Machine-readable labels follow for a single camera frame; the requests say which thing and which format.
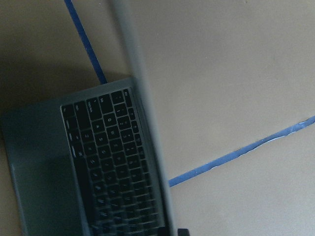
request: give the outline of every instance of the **spacebar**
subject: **spacebar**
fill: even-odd
[[[83,200],[84,210],[88,223],[95,221],[94,204],[92,189],[89,182],[89,173],[87,163],[84,158],[74,160],[75,171],[80,186],[80,192]]]

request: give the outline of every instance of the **blue line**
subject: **blue line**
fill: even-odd
[[[71,0],[64,0],[64,2],[65,2],[66,6],[68,8],[68,11],[69,11],[70,16],[71,16],[71,18],[73,20],[73,23],[74,23],[75,27],[77,28],[77,31],[78,31],[79,36],[81,38],[81,41],[82,41],[82,43],[83,43],[83,45],[85,47],[85,50],[88,53],[88,56],[90,58],[90,61],[92,63],[92,66],[93,66],[93,68],[94,68],[94,70],[96,72],[96,75],[97,75],[100,83],[101,84],[107,83],[105,75],[104,75],[104,73],[102,71],[102,68],[100,67],[100,65],[98,63],[98,60],[97,60],[97,57],[96,57],[96,55],[94,53],[92,45],[90,44],[89,38],[88,38],[87,34],[84,31],[84,28],[83,28],[83,26],[81,24],[81,21],[79,19],[79,16],[78,16],[75,8],[73,6],[72,1]]]
[[[301,122],[301,123],[297,123],[293,126],[290,126],[284,130],[281,130],[279,131],[278,133],[275,133],[273,135],[270,135],[264,139],[261,139],[255,143],[252,143],[246,147],[243,147],[237,151],[234,151],[234,152],[231,152],[225,156],[222,156],[214,161],[211,161],[203,166],[200,166],[200,167],[197,167],[196,169],[193,169],[191,171],[188,171],[180,176],[177,176],[173,179],[170,179],[169,180],[169,186],[170,187],[173,187],[179,183],[182,183],[188,179],[191,179],[193,177],[196,177],[206,171],[209,171],[211,170],[212,168],[216,167],[216,166],[220,166],[226,162],[229,162],[231,160],[234,160],[235,158],[241,156],[241,155],[244,155],[246,154],[247,152],[251,151],[251,150],[254,150],[255,148],[265,144],[266,142],[269,142],[269,141],[272,141],[272,140],[275,140],[275,139],[278,139],[278,138],[281,138],[281,137],[284,137],[284,136],[287,136],[291,133],[294,133],[296,131],[299,131],[301,129],[304,129],[305,127],[311,125],[315,123],[315,116],[307,119],[306,121],[304,122]]]

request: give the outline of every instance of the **gray laptop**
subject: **gray laptop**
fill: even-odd
[[[175,235],[142,89],[128,78],[1,118],[24,235]]]

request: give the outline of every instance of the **laptop trackpad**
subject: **laptop trackpad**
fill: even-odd
[[[22,225],[28,236],[80,236],[82,225],[69,156],[14,167]]]

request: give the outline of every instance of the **black keyboard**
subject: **black keyboard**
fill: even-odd
[[[157,235],[141,126],[124,89],[62,106],[85,214],[95,236]]]

